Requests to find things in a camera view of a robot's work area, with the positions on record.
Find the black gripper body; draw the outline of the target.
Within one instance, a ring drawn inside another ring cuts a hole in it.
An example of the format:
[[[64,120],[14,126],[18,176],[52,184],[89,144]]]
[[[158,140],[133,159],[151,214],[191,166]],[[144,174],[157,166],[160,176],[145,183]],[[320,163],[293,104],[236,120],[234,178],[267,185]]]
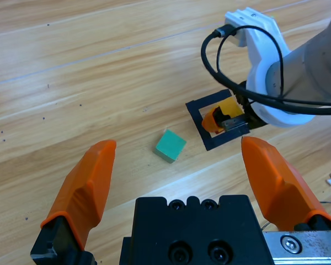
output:
[[[223,122],[225,132],[237,129],[246,123],[249,130],[257,129],[266,125],[252,108],[253,102],[247,97],[231,92],[231,96],[222,102],[222,112],[227,115]]]

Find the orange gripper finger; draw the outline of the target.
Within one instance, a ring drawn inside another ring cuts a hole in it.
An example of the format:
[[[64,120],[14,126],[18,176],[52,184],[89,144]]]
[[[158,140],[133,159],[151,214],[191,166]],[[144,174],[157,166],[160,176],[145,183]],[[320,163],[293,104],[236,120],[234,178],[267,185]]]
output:
[[[116,141],[91,146],[66,176],[31,249],[35,264],[96,264],[85,250],[103,216],[109,194]]]
[[[227,115],[224,115],[220,106],[218,106],[204,116],[201,125],[208,133],[219,134],[225,131],[223,127],[225,120],[227,120]]]
[[[250,186],[267,221],[280,231],[331,230],[331,216],[274,146],[245,136],[241,147]]]

